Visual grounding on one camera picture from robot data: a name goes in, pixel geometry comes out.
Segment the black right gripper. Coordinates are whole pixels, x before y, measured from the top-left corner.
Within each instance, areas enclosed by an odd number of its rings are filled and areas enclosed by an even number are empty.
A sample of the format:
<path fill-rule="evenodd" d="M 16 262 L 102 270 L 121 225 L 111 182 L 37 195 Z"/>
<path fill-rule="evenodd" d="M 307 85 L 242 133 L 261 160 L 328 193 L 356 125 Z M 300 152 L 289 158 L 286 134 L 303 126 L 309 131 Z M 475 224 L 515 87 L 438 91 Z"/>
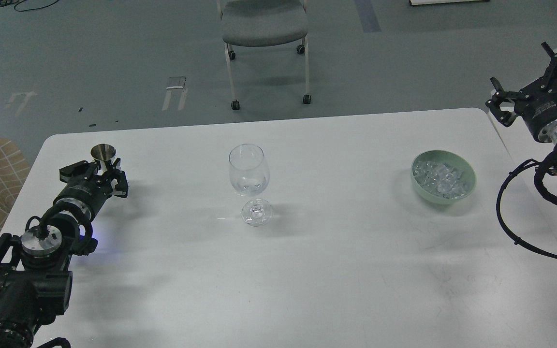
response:
<path fill-rule="evenodd" d="M 548 43 L 541 43 L 550 57 L 550 62 L 542 77 L 519 92 L 506 91 L 497 78 L 491 77 L 494 93 L 485 102 L 496 121 L 504 127 L 513 124 L 519 115 L 526 124 L 533 139 L 539 143 L 550 143 L 548 125 L 557 122 L 557 52 Z M 503 103 L 514 103 L 513 112 L 504 111 Z"/>

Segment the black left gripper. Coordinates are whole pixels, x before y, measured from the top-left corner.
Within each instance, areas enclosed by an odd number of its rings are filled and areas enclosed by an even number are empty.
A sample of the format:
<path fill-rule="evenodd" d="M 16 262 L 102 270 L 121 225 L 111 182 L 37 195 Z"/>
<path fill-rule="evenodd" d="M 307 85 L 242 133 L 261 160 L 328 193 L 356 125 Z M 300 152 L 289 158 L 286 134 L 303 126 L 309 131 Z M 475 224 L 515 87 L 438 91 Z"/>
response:
<path fill-rule="evenodd" d="M 72 203 L 77 206 L 91 222 L 111 196 L 127 198 L 129 184 L 126 173 L 120 168 L 120 160 L 104 163 L 103 178 L 94 177 L 99 169 L 96 161 L 78 161 L 59 169 L 59 179 L 67 183 L 56 196 L 53 204 Z"/>

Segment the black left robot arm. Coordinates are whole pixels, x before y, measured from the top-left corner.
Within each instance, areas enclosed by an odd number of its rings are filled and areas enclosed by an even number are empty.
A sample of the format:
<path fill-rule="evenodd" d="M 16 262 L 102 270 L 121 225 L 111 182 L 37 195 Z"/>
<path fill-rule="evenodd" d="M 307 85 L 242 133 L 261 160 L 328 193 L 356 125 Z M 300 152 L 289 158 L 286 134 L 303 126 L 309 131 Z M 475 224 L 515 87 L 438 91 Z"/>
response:
<path fill-rule="evenodd" d="M 68 310 L 73 256 L 97 248 L 92 222 L 129 186 L 120 159 L 78 161 L 60 169 L 65 188 L 22 235 L 0 236 L 0 348 L 29 348 L 37 331 Z"/>

